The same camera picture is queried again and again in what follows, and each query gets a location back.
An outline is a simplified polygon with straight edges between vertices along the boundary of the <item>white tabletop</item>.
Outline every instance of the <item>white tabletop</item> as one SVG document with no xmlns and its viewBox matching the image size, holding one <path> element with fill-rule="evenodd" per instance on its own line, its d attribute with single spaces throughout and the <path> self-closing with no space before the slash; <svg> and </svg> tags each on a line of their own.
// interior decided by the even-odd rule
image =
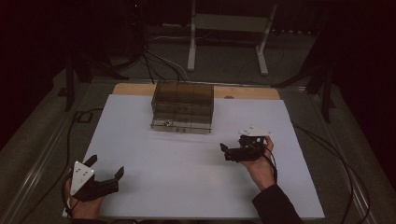
<svg viewBox="0 0 396 224">
<path fill-rule="evenodd" d="M 258 218 L 259 193 L 241 164 L 224 160 L 219 143 L 238 147 L 250 124 L 272 132 L 278 185 L 301 218 L 324 217 L 311 175 L 280 100 L 215 98 L 211 134 L 150 129 L 151 96 L 110 95 L 85 160 L 98 155 L 96 180 L 121 166 L 120 191 L 106 196 L 103 217 Z"/>
</svg>

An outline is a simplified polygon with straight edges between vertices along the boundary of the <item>floor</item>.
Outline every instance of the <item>floor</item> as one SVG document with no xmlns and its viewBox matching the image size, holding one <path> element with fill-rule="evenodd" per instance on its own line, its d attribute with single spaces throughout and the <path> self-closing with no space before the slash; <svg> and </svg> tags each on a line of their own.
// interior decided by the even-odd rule
<svg viewBox="0 0 396 224">
<path fill-rule="evenodd" d="M 269 36 L 264 55 L 269 74 L 262 76 L 256 61 L 255 35 L 235 37 L 235 34 L 206 34 L 198 39 L 194 72 L 186 72 L 189 39 L 186 30 L 180 29 L 178 38 L 170 38 L 174 30 L 156 29 L 149 41 L 149 51 L 172 63 L 181 76 L 189 81 L 210 82 L 223 85 L 269 87 L 296 75 L 315 38 L 310 35 L 281 34 Z M 114 58 L 114 63 L 122 58 Z M 129 82 L 150 82 L 144 59 L 121 71 Z M 176 79 L 168 66 L 151 61 L 155 71 L 166 79 Z M 63 176 L 66 150 L 69 143 L 71 161 L 80 161 L 91 141 L 99 112 L 93 112 L 90 123 L 75 124 L 70 132 L 70 122 L 75 111 L 104 107 L 107 96 L 119 81 L 92 70 L 92 83 L 78 83 L 77 98 L 70 112 L 64 112 L 65 99 L 58 96 L 64 88 L 65 71 L 54 79 L 54 89 L 26 120 L 0 154 L 0 214 L 4 223 L 15 223 L 28 214 L 23 223 L 67 223 L 61 217 L 63 205 L 60 197 L 59 176 Z M 309 78 L 300 80 L 279 94 L 290 112 L 290 119 L 305 130 L 318 134 L 337 147 L 345 160 L 359 174 L 370 195 L 371 213 L 366 223 L 391 223 L 396 220 L 396 194 L 374 159 L 372 150 L 359 125 L 343 101 L 336 86 L 332 87 L 332 123 L 326 123 L 319 113 L 320 94 L 308 95 L 304 87 Z M 347 173 L 342 163 L 334 157 L 333 149 L 323 146 L 307 133 L 295 128 L 305 160 L 317 188 L 325 218 L 305 220 L 304 223 L 339 223 L 347 209 L 349 197 Z M 363 215 L 368 203 L 363 184 L 353 179 L 355 201 L 345 223 L 355 223 Z M 40 204 L 40 198 L 52 188 Z M 198 220 L 180 220 L 183 223 L 202 223 Z M 114 223 L 126 221 L 109 220 Z M 211 220 L 205 223 L 240 223 L 239 221 Z"/>
</svg>

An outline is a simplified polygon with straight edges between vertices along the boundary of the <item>transparent plastic box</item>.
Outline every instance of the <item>transparent plastic box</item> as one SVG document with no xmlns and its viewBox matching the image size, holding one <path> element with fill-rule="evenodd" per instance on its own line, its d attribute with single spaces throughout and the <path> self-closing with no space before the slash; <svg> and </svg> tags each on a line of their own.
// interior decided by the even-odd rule
<svg viewBox="0 0 396 224">
<path fill-rule="evenodd" d="M 151 101 L 151 128 L 173 133 L 210 133 L 213 89 L 211 84 L 158 82 Z"/>
</svg>

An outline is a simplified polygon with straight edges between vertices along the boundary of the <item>sleeve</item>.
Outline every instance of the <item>sleeve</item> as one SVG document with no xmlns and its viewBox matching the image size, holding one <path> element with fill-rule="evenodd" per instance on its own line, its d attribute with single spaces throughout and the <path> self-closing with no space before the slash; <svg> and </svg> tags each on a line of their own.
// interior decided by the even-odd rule
<svg viewBox="0 0 396 224">
<path fill-rule="evenodd" d="M 264 224 L 303 223 L 288 196 L 278 185 L 260 192 L 252 202 Z"/>
<path fill-rule="evenodd" d="M 107 224 L 107 222 L 96 219 L 74 218 L 71 224 Z"/>
</svg>

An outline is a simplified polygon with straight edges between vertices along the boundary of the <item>hand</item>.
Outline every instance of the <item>hand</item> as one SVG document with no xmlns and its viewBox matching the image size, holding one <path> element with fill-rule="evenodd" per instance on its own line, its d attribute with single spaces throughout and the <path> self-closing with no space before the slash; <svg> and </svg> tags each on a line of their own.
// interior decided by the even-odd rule
<svg viewBox="0 0 396 224">
<path fill-rule="evenodd" d="M 269 136 L 265 136 L 264 138 L 266 142 L 264 145 L 272 152 L 274 143 Z M 271 159 L 270 151 L 265 150 L 264 153 L 269 159 Z M 240 161 L 239 163 L 247 168 L 254 183 L 256 183 L 261 191 L 275 184 L 273 167 L 264 157 L 259 157 L 256 161 Z"/>
<path fill-rule="evenodd" d="M 69 204 L 72 209 L 73 218 L 97 219 L 99 218 L 100 207 L 105 197 L 97 198 L 93 201 L 81 202 L 73 198 L 70 194 L 72 180 L 69 178 L 66 182 L 65 191 L 69 196 Z"/>
</svg>

